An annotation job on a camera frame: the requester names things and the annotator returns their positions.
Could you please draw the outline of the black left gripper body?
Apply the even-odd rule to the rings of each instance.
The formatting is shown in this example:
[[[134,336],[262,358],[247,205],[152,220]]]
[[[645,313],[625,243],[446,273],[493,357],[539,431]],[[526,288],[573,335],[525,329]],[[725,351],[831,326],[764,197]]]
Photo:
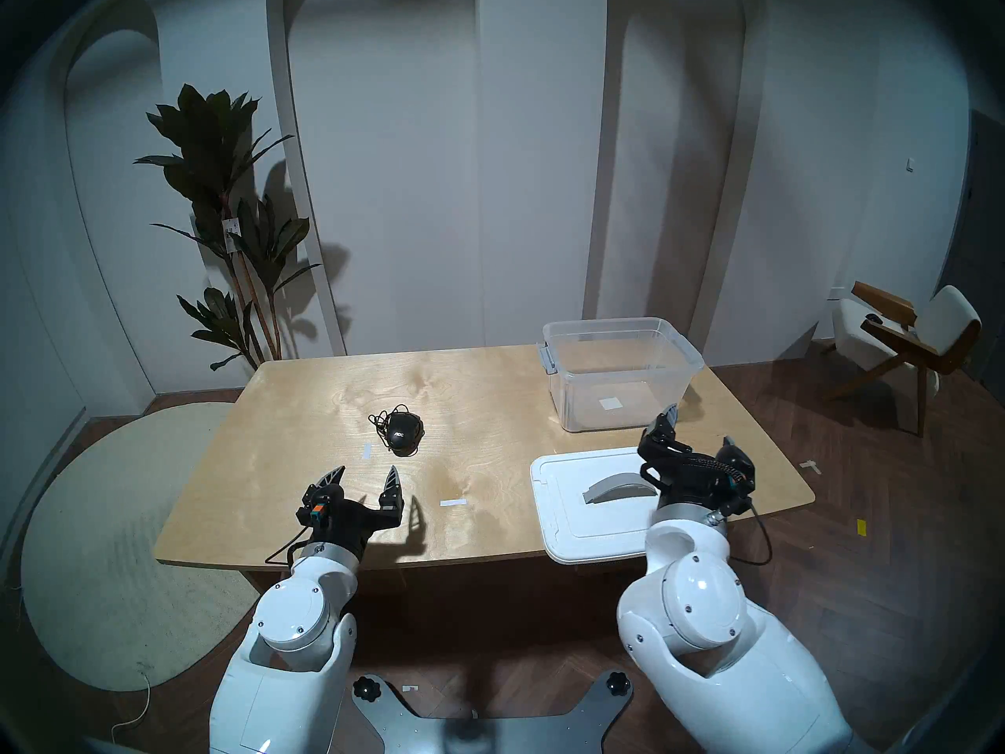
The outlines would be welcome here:
[[[362,504],[312,506],[309,507],[311,541],[344,549],[362,562],[373,534],[399,527],[403,514],[403,504],[378,510]]]

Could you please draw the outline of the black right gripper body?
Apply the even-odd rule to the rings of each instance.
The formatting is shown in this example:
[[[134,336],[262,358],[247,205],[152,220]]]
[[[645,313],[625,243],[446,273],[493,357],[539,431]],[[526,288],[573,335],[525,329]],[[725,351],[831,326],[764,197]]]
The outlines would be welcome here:
[[[664,454],[640,449],[640,474],[652,484],[658,495],[655,510],[669,506],[693,505],[709,511],[719,510],[735,498],[735,481],[725,467],[732,451],[719,449],[714,456],[691,451],[689,454]]]

